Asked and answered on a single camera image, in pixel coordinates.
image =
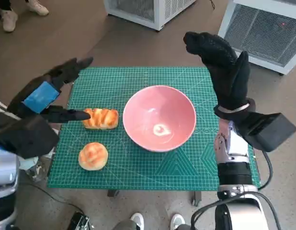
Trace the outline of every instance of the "white shoe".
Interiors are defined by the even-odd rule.
[[[144,217],[142,214],[139,212],[134,213],[130,219],[139,226],[140,230],[144,230]]]
[[[171,230],[177,229],[182,224],[185,224],[184,218],[180,214],[173,215],[171,218]]]
[[[16,21],[18,19],[18,15],[13,11],[4,11],[1,12],[2,20],[3,20],[3,29],[5,32],[13,32],[16,27]]]
[[[33,11],[40,16],[46,16],[49,14],[47,8],[41,5],[38,0],[29,0],[29,2],[27,2],[27,6],[30,11]]]

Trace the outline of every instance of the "table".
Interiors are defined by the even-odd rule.
[[[151,85],[169,85],[185,93],[196,109],[192,137],[180,148],[154,153],[136,145],[126,134],[122,114],[128,99]],[[48,187],[117,190],[216,191],[217,167],[213,142],[218,130],[214,115],[216,96],[206,68],[126,67],[88,68],[80,73],[69,109],[117,109],[119,126],[113,130],[87,130],[82,122],[63,124]],[[80,150],[89,142],[102,143],[109,152],[100,171],[86,171],[78,164]],[[253,182],[260,184],[253,150],[249,148]]]

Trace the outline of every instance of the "black glove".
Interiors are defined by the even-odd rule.
[[[248,53],[237,58],[230,44],[223,38],[207,32],[187,32],[183,38],[187,52],[199,55],[208,68],[218,105],[235,110],[248,103]]]
[[[62,122],[67,122],[67,118],[70,120],[79,120],[84,117],[89,117],[84,112],[78,115],[75,111],[68,111],[65,109],[58,108],[46,109],[50,103],[52,103],[57,96],[61,93],[61,88],[64,84],[73,82],[79,77],[79,72],[82,69],[87,68],[93,61],[93,58],[89,57],[80,61],[73,58],[62,65],[56,66],[44,75],[31,80],[11,101],[7,110],[20,118],[26,118],[35,114],[42,114],[49,122],[59,122],[58,115],[60,112],[63,116]],[[29,108],[26,104],[28,98],[32,98],[34,105],[40,105],[38,109],[42,108],[41,111],[37,111]]]

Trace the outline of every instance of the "floor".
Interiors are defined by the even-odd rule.
[[[186,31],[217,33],[227,0],[197,3],[167,24],[160,33],[115,17],[107,17],[103,2],[96,0],[41,0],[50,14],[39,17],[28,12],[22,1],[12,0],[19,14],[17,28],[5,34],[0,24],[0,100],[8,104],[32,78],[72,57],[94,57],[94,66],[201,66],[200,58],[189,55],[182,41]],[[57,104],[65,105],[70,86]],[[296,67],[287,76],[257,66],[251,67],[249,97],[262,113],[283,112],[296,125]],[[270,154],[274,179],[264,190],[276,210],[283,229],[296,230],[296,134]],[[262,179],[267,167],[257,152]],[[48,189],[57,198],[77,204],[90,216],[97,229],[110,230],[117,222],[140,211],[145,229],[166,230],[171,216],[179,212],[187,223],[195,211],[189,192],[122,191],[115,199],[104,190]],[[202,204],[216,200],[215,192],[204,192]],[[40,191],[19,188],[21,229],[66,229],[75,209],[59,204]],[[275,224],[268,207],[265,214],[270,229]],[[214,211],[198,223],[199,229],[214,228]]]

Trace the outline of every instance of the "table leg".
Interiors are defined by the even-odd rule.
[[[116,197],[119,194],[119,190],[110,189],[108,190],[108,197]]]
[[[191,200],[192,205],[195,207],[198,207],[200,201],[201,201],[201,191],[194,191],[194,195]]]

